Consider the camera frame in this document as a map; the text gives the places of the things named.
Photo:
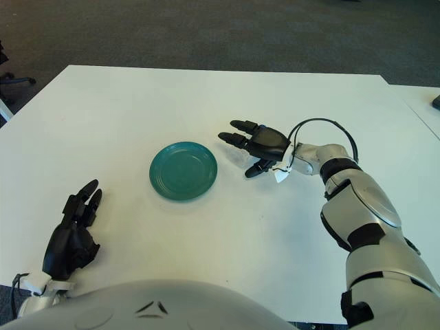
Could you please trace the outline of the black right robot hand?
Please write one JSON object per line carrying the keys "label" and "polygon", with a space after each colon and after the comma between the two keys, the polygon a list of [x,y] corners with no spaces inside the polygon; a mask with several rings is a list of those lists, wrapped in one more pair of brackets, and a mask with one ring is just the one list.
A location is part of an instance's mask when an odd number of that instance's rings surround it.
{"label": "black right robot hand", "polygon": [[232,120],[230,125],[250,137],[227,132],[220,132],[218,137],[227,144],[245,150],[251,156],[258,158],[258,161],[245,171],[248,179],[266,173],[277,162],[283,160],[289,140],[281,132],[249,120]]}

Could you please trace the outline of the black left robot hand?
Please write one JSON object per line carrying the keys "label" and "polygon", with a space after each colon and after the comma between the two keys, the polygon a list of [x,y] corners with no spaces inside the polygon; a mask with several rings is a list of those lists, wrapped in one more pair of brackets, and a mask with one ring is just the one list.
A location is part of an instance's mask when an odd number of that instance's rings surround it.
{"label": "black left robot hand", "polygon": [[93,179],[68,197],[63,218],[49,239],[42,270],[55,281],[68,280],[76,269],[90,264],[100,249],[88,231],[102,199],[98,184]]}

